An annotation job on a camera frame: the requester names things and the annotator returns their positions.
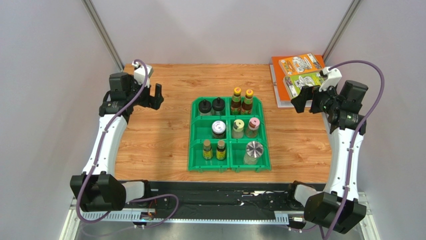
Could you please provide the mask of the black lid jar white granules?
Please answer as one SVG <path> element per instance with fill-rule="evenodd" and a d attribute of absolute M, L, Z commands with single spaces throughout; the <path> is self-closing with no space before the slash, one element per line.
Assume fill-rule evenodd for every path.
<path fill-rule="evenodd" d="M 211 116 L 212 115 L 212 103 L 203 99 L 198 104 L 198 113 L 200 116 Z"/>

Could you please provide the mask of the yellow cap soy sauce bottle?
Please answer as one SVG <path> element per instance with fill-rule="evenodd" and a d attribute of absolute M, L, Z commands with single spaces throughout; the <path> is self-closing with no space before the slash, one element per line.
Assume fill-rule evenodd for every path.
<path fill-rule="evenodd" d="M 240 109 L 241 115 L 250 115 L 252 113 L 253 96 L 254 96 L 254 91 L 252 89 L 247 89 L 245 92 L 245 97 L 241 104 L 241 109 Z"/>

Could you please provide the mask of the pink lid spice bottle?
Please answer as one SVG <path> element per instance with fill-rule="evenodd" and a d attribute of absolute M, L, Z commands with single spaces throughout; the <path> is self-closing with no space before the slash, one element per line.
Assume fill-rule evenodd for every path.
<path fill-rule="evenodd" d="M 245 135 L 251 139 L 256 138 L 258 136 L 260 123 L 261 121 L 257 117 L 250 118 L 245 130 Z"/>

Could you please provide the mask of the white lid sauce jar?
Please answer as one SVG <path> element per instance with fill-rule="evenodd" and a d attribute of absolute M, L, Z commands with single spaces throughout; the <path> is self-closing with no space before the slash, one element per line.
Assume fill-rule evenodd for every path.
<path fill-rule="evenodd" d="M 226 137 L 226 123 L 222 120 L 216 120 L 211 125 L 212 137 L 214 139 L 224 139 Z"/>

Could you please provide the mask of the small yellow label oil bottle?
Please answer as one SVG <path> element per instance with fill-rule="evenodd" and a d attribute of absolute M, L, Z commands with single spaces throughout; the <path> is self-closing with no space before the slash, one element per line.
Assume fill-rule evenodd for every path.
<path fill-rule="evenodd" d="M 205 160 L 211 160 L 213 158 L 212 145 L 209 139 L 203 141 L 202 155 Z"/>

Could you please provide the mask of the yellow cap green label bottle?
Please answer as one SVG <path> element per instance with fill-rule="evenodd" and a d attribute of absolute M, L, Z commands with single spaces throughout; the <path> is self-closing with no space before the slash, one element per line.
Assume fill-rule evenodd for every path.
<path fill-rule="evenodd" d="M 231 103 L 230 103 L 231 115 L 239 115 L 241 113 L 241 107 L 242 107 L 241 93 L 242 93 L 242 89 L 240 87 L 234 88 L 233 95 L 231 97 Z"/>

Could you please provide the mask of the silver lid glass jar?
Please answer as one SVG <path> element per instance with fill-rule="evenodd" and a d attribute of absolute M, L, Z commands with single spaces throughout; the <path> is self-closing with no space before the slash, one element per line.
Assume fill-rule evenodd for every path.
<path fill-rule="evenodd" d="M 245 147 L 243 163 L 245 165 L 256 165 L 264 151 L 264 146 L 259 141 L 250 141 Z"/>

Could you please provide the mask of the yellow-green lid sesame jar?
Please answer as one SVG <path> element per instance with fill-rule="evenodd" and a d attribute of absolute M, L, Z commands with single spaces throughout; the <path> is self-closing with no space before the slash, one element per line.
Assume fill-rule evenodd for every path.
<path fill-rule="evenodd" d="M 245 123 L 242 119 L 236 119 L 232 124 L 231 137 L 233 139 L 241 139 L 244 137 Z"/>

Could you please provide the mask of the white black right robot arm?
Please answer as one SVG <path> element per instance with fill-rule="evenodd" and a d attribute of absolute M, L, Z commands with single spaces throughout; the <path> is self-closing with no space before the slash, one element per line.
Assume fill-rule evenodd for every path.
<path fill-rule="evenodd" d="M 357 189 L 358 155 L 367 123 L 360 115 L 362 100 L 368 86 L 353 80 L 345 81 L 340 92 L 329 86 L 304 86 L 299 95 L 291 100 L 297 113 L 305 110 L 311 102 L 309 112 L 321 113 L 329 131 L 332 150 L 327 183 L 322 191 L 300 181 L 289 185 L 288 200 L 293 208 L 304 208 L 304 219 L 323 228 L 346 234 L 367 213 L 365 205 L 359 203 Z"/>

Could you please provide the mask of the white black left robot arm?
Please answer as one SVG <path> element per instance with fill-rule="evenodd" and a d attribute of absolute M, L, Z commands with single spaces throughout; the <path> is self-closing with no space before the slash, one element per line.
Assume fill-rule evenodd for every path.
<path fill-rule="evenodd" d="M 109 87 L 99 107 L 99 128 L 90 158 L 80 175 L 73 175 L 70 188 L 83 212 L 121 211 L 133 200 L 142 199 L 150 192 L 146 180 L 121 183 L 115 178 L 115 165 L 119 145 L 129 123 L 134 106 L 158 110 L 164 101 L 162 86 L 151 85 L 148 74 L 135 71 L 113 73 Z"/>

